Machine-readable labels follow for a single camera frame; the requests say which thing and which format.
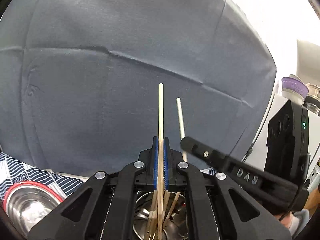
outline red rim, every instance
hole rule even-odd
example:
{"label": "red rim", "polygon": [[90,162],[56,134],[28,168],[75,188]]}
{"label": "red rim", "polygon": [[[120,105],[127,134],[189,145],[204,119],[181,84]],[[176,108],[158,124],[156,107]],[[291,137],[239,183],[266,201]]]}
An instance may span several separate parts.
{"label": "red rim", "polygon": [[8,196],[10,195],[10,193],[15,189],[17,188],[18,186],[20,185],[32,185],[32,186],[37,186],[37,187],[40,187],[46,191],[48,191],[50,194],[52,194],[53,196],[55,196],[60,202],[63,201],[63,199],[57,194],[55,193],[52,189],[50,189],[49,187],[47,187],[46,185],[43,185],[39,182],[35,182],[35,181],[23,181],[23,182],[19,182],[19,183],[16,183],[16,184],[13,184],[8,190],[7,192],[5,193],[4,195],[4,201],[3,201],[3,209],[5,212],[7,212],[7,199],[8,199]]}

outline gray fabric backdrop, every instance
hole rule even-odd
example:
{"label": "gray fabric backdrop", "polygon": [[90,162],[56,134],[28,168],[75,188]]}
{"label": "gray fabric backdrop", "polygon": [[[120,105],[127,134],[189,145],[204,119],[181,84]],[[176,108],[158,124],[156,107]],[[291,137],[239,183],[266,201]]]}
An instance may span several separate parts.
{"label": "gray fabric backdrop", "polygon": [[[31,165],[90,176],[164,134],[241,159],[276,67],[230,0],[13,0],[0,22],[0,143]],[[189,161],[206,166],[192,156]]]}

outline chopstick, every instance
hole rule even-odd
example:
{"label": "chopstick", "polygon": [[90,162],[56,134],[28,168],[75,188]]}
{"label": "chopstick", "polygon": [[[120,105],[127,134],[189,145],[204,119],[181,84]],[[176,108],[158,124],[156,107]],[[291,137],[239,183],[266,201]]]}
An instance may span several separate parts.
{"label": "chopstick", "polygon": [[163,223],[163,84],[159,84],[159,131],[158,131],[158,180],[157,180],[157,194],[158,194],[158,239],[162,239],[162,223]]}
{"label": "chopstick", "polygon": [[144,233],[143,240],[149,240],[149,238],[150,238],[150,234],[151,234],[150,225],[151,225],[151,221],[152,221],[152,219],[154,217],[154,212],[156,211],[156,203],[157,203],[157,191],[155,190],[153,192],[150,213],[149,213],[149,216],[148,216],[148,223],[147,223],[147,226],[146,226],[146,230],[145,230],[145,233]]}
{"label": "chopstick", "polygon": [[[182,107],[181,107],[181,100],[180,98],[177,98],[177,108],[178,108],[178,118],[179,118],[179,127],[180,127],[180,137],[181,139],[185,137],[185,132],[184,132],[184,123],[183,123],[183,115],[182,115]],[[184,162],[188,161],[187,153],[182,152],[182,158]],[[170,216],[176,206],[176,203],[178,201],[178,198],[180,196],[180,192],[177,192],[176,195],[174,196],[174,200],[171,204],[171,207],[169,209],[169,212],[164,220],[163,227],[165,227],[170,219]]]}

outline metal screw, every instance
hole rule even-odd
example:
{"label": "metal screw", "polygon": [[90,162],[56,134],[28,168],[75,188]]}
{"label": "metal screw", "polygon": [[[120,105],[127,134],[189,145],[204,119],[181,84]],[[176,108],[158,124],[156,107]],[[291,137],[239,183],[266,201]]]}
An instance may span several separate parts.
{"label": "metal screw", "polygon": [[189,166],[189,164],[186,163],[186,162],[180,162],[180,163],[178,164],[178,166],[179,166],[180,168],[182,168],[182,169],[185,169],[185,168],[187,168],[187,167]]}
{"label": "metal screw", "polygon": [[97,179],[103,179],[106,176],[106,174],[103,171],[98,171],[96,173],[96,178]]}
{"label": "metal screw", "polygon": [[142,168],[143,165],[144,165],[144,163],[141,162],[141,161],[137,161],[137,162],[135,162],[135,163],[133,164],[133,166],[135,166],[136,168]]}
{"label": "metal screw", "polygon": [[226,179],[226,175],[223,173],[223,172],[218,172],[217,174],[216,174],[216,177],[217,177],[217,179],[219,179],[219,180],[224,180],[224,179]]}

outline white wall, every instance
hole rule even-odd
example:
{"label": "white wall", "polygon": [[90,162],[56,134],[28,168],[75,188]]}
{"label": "white wall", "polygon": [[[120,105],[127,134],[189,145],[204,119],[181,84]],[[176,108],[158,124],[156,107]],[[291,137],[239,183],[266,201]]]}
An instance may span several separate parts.
{"label": "white wall", "polygon": [[304,83],[320,86],[320,46],[308,41],[297,40],[297,74]]}
{"label": "white wall", "polygon": [[233,1],[268,46],[280,83],[297,73],[297,39],[320,45],[320,20],[307,0]]}

